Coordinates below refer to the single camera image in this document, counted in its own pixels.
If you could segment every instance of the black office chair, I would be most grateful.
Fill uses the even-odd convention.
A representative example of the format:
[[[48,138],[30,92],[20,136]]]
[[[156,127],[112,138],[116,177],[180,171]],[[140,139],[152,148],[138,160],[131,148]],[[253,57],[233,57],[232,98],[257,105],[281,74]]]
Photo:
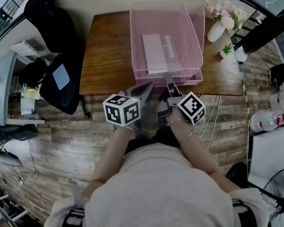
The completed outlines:
[[[47,69],[40,95],[66,114],[74,114],[81,101],[84,116],[88,119],[90,115],[85,108],[84,96],[79,95],[85,50],[76,36],[71,17],[65,10],[57,8],[53,0],[29,0],[24,15],[38,29],[47,48],[51,52],[60,53]],[[53,72],[62,64],[70,81],[59,90]]]

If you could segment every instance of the power cord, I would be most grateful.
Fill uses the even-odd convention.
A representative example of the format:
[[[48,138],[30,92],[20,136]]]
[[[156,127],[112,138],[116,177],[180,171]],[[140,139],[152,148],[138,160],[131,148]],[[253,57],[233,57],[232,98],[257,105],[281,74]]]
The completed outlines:
[[[217,110],[216,118],[215,118],[215,120],[214,120],[214,124],[213,124],[213,131],[214,131],[214,128],[215,128],[215,126],[216,126],[216,122],[217,122],[217,117],[218,117],[218,113],[219,113],[220,101],[221,101],[221,96],[219,97],[218,110]],[[212,140],[213,131],[212,131],[212,134],[210,135],[210,139],[209,139],[209,142],[208,142],[207,149],[209,148],[210,141]]]
[[[3,177],[3,180],[4,180],[5,184],[7,184],[7,181],[4,179],[4,174],[8,174],[8,173],[4,172],[4,173],[2,174],[2,177]],[[21,177],[18,177],[18,176],[13,175],[13,174],[11,174],[10,176],[15,176],[15,177],[17,178],[17,180],[20,182],[20,178],[21,178]],[[33,187],[31,187],[30,185],[24,183],[24,182],[23,182],[23,178],[21,178],[21,179],[22,179],[22,184],[21,184],[21,185],[25,185],[25,186],[27,186],[27,187],[33,189],[36,193],[38,193],[38,195],[39,195],[40,198],[46,200],[49,204],[53,205],[53,203],[51,203],[48,199],[42,197],[41,194],[40,194],[35,188],[33,188]]]
[[[201,133],[201,135],[200,135],[199,139],[202,137],[202,135],[203,135],[203,133],[204,133],[204,131],[205,131],[205,129],[206,129],[206,127],[207,127],[207,125],[208,125],[209,119],[210,119],[210,117],[211,117],[211,116],[212,116],[212,114],[213,114],[213,109],[214,109],[214,106],[216,105],[217,98],[218,98],[218,96],[216,97],[216,100],[214,101],[212,111],[210,112],[210,115],[209,115],[208,120],[207,120],[207,122],[206,122],[205,128],[203,129],[203,131],[202,131],[202,133]]]
[[[13,90],[13,92],[11,94],[13,94],[15,92],[16,85],[17,85],[17,77],[18,77],[18,75],[16,75],[16,82],[15,82],[14,90]]]
[[[33,144],[30,142],[30,140],[27,140],[27,141],[29,142],[29,154],[32,157],[33,167],[34,167],[35,171],[33,173],[31,173],[30,171],[28,171],[28,172],[18,172],[18,176],[20,176],[20,173],[25,173],[25,174],[26,173],[30,173],[31,175],[34,175],[37,172],[36,167],[35,167],[35,163],[34,163],[34,157],[33,157],[32,152],[31,152],[31,149],[33,148]]]
[[[39,195],[40,198],[46,200],[49,204],[53,205],[53,203],[51,203],[48,199],[42,197],[41,194],[40,194],[35,188],[33,188],[33,187],[29,186],[28,184],[24,183],[23,177],[20,176],[20,173],[25,173],[25,174],[30,173],[31,175],[34,175],[34,174],[37,172],[37,169],[36,169],[35,163],[34,163],[34,157],[33,157],[32,153],[31,153],[31,148],[33,148],[33,144],[30,142],[30,140],[27,140],[27,141],[29,142],[29,154],[30,154],[31,157],[32,157],[32,162],[33,162],[33,166],[34,166],[35,171],[34,171],[33,173],[31,173],[30,171],[28,171],[28,172],[18,172],[18,173],[17,173],[17,171],[15,170],[14,166],[12,166],[13,170],[15,171],[15,173],[16,173],[17,175],[11,174],[10,176],[15,176],[15,177],[17,178],[17,180],[20,182],[21,185],[25,185],[25,186],[27,186],[27,187],[33,189],[36,193],[38,193],[38,195]],[[4,174],[8,174],[8,173],[4,172],[4,173],[2,174],[3,181],[5,182],[5,184],[7,184],[7,181],[6,181],[5,178],[4,178]]]

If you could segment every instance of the small green plant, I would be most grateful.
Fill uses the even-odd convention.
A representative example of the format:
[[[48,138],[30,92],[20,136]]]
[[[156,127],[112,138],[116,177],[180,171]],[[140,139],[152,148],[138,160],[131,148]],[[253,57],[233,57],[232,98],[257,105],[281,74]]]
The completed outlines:
[[[226,55],[228,55],[231,52],[232,48],[233,48],[233,45],[229,43],[229,44],[225,44],[222,50]]]

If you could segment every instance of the gray t-shirt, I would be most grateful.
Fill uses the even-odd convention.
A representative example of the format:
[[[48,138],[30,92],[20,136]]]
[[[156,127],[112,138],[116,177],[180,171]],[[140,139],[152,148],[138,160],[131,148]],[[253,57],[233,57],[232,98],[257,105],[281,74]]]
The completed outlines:
[[[258,190],[227,194],[205,172],[192,168],[181,150],[154,144],[126,155],[120,172],[94,191],[83,226],[232,227],[232,198],[251,207],[258,227],[267,226],[269,214]],[[54,217],[73,205],[73,200],[63,201],[55,204],[45,227],[59,226]]]

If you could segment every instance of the potted plant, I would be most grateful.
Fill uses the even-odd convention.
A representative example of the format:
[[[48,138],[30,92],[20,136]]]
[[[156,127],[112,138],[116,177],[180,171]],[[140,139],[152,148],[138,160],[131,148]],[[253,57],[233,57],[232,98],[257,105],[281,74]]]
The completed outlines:
[[[223,34],[225,29],[233,29],[237,31],[242,28],[243,22],[247,18],[243,7],[238,8],[229,1],[219,1],[214,6],[209,0],[205,0],[205,7],[213,16],[215,24],[207,34],[210,42],[215,42]]]
[[[225,44],[222,51],[220,52],[220,55],[223,58],[226,58],[229,55],[229,53],[231,52],[232,48],[233,48],[233,45],[231,43]]]

